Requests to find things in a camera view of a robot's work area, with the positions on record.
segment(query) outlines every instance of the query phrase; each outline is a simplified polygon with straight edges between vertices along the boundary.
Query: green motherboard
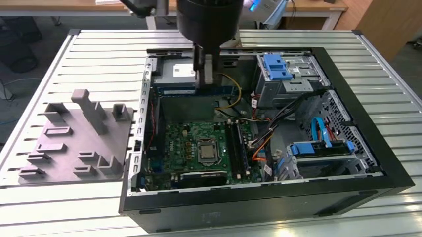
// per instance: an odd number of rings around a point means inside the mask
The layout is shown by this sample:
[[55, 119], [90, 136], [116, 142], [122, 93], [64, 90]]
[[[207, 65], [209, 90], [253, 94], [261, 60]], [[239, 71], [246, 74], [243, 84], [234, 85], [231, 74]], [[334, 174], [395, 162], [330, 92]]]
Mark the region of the green motherboard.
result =
[[[247, 121], [239, 123], [242, 144], [253, 139], [251, 127]], [[166, 127], [164, 156], [150, 161], [151, 174], [146, 176], [151, 183], [150, 189], [172, 189], [176, 176], [187, 172], [227, 172], [226, 184], [243, 184], [261, 181], [257, 167], [250, 169], [250, 175], [234, 178], [227, 148], [226, 129], [223, 122], [172, 123]]]

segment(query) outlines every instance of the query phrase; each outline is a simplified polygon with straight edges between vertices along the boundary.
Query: yellow wire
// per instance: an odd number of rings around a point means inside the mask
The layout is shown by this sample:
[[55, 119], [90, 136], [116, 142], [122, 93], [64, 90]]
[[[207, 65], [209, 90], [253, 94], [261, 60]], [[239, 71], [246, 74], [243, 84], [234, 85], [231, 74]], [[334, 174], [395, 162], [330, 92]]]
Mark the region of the yellow wire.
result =
[[231, 78], [227, 74], [225, 74], [225, 73], [221, 73], [221, 74], [222, 74], [225, 77], [227, 77], [227, 78], [233, 81], [233, 83], [235, 83], [235, 85], [237, 85], [237, 87], [238, 87], [238, 89], [239, 89], [239, 96], [238, 96], [238, 100], [237, 100], [233, 104], [230, 104], [230, 105], [227, 105], [227, 106], [225, 106], [225, 107], [217, 107], [217, 108], [215, 108], [217, 110], [231, 108], [235, 104], [238, 104], [238, 102], [239, 102], [241, 99], [242, 99], [242, 87], [241, 87], [239, 83], [238, 83], [238, 82], [235, 81], [235, 79]]

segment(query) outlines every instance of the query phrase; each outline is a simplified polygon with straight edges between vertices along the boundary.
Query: wooden desk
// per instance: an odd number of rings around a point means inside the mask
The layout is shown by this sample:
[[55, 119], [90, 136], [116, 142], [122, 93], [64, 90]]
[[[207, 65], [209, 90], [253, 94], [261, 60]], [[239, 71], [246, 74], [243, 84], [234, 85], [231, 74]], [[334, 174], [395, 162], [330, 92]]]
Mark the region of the wooden desk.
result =
[[[342, 0], [329, 4], [322, 0], [295, 0], [297, 17], [327, 17], [323, 30], [333, 30], [347, 5]], [[291, 2], [283, 16], [293, 12]], [[170, 15], [176, 12], [176, 0], [168, 3]], [[96, 5], [95, 0], [0, 0], [0, 16], [124, 16], [127, 9], [122, 4]], [[147, 18], [148, 29], [155, 29], [155, 20]]]

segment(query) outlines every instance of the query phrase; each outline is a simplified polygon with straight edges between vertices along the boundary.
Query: aluminum profile table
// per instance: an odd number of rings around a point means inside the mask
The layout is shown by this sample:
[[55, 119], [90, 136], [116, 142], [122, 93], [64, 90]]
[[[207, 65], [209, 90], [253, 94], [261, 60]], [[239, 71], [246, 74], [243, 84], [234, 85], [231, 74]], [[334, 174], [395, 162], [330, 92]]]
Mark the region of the aluminum profile table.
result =
[[[325, 47], [393, 148], [416, 186], [345, 215], [182, 232], [175, 236], [414, 236], [422, 234], [422, 103], [363, 36], [350, 31], [241, 32], [245, 47]], [[2, 184], [18, 181], [16, 168], [43, 131], [47, 102], [70, 103], [88, 89], [104, 108], [138, 106], [147, 48], [186, 48], [170, 30], [86, 30], [68, 35], [0, 154]], [[119, 216], [122, 182], [0, 189], [0, 236], [135, 236], [146, 232]]]

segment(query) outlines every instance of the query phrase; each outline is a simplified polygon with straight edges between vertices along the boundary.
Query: blue light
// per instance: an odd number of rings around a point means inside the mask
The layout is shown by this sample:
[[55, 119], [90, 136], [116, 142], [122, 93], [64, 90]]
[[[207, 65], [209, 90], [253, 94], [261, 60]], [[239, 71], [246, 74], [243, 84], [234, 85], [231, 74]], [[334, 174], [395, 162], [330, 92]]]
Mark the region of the blue light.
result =
[[254, 11], [255, 7], [257, 7], [257, 4], [253, 4], [251, 8], [250, 8], [250, 11]]

